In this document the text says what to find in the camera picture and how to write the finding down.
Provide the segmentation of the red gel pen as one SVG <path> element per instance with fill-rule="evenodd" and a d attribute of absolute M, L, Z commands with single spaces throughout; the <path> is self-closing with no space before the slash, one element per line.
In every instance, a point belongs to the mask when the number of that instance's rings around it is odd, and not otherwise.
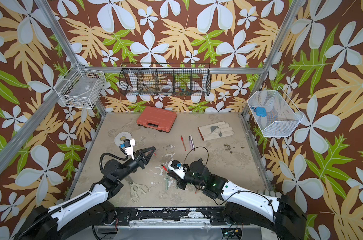
<path fill-rule="evenodd" d="M 182 135 L 180 135 L 180 139 L 181 139 L 181 142 L 183 144 L 183 147 L 184 147 L 184 151 L 187 151 L 187 148 L 186 148 L 186 145 L 185 145 L 185 142 L 184 142 L 184 138 Z"/>

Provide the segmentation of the brown white marker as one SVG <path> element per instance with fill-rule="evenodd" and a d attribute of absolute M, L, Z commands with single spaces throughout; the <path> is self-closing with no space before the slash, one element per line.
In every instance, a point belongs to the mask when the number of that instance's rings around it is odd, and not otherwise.
<path fill-rule="evenodd" d="M 191 136 L 191 140 L 192 140 L 192 143 L 193 143 L 193 149 L 192 150 L 195 150 L 195 145 L 194 145 L 194 141 L 193 141 L 193 137 Z"/>

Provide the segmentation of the pink marker pen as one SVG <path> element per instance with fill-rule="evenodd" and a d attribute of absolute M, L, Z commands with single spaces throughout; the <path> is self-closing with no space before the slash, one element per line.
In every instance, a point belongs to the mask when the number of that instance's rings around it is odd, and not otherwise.
<path fill-rule="evenodd" d="M 188 136 L 188 138 L 189 138 L 190 148 L 192 150 L 194 147 L 193 147 L 193 143 L 192 143 L 192 140 L 191 140 L 191 136 Z"/>

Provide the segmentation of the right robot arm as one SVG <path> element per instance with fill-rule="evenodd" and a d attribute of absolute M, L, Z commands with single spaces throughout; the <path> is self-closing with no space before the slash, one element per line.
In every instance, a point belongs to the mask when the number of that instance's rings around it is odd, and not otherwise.
<path fill-rule="evenodd" d="M 193 185 L 214 201 L 221 200 L 221 214 L 227 223 L 257 225 L 274 231 L 280 240 L 304 239 L 307 216 L 287 195 L 271 197 L 246 190 L 210 173 L 202 160 L 190 165 L 173 160 L 167 168 L 180 189 Z"/>

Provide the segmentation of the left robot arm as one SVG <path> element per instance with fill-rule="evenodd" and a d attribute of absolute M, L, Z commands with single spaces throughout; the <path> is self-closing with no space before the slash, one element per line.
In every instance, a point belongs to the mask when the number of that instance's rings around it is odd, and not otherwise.
<path fill-rule="evenodd" d="M 115 207 L 109 199 L 122 189 L 122 180 L 138 168 L 144 169 L 155 153 L 155 147 L 133 152 L 131 158 L 103 153 L 99 169 L 100 181 L 90 189 L 59 205 L 34 209 L 15 234 L 16 240 L 64 240 L 83 229 L 113 219 Z"/>

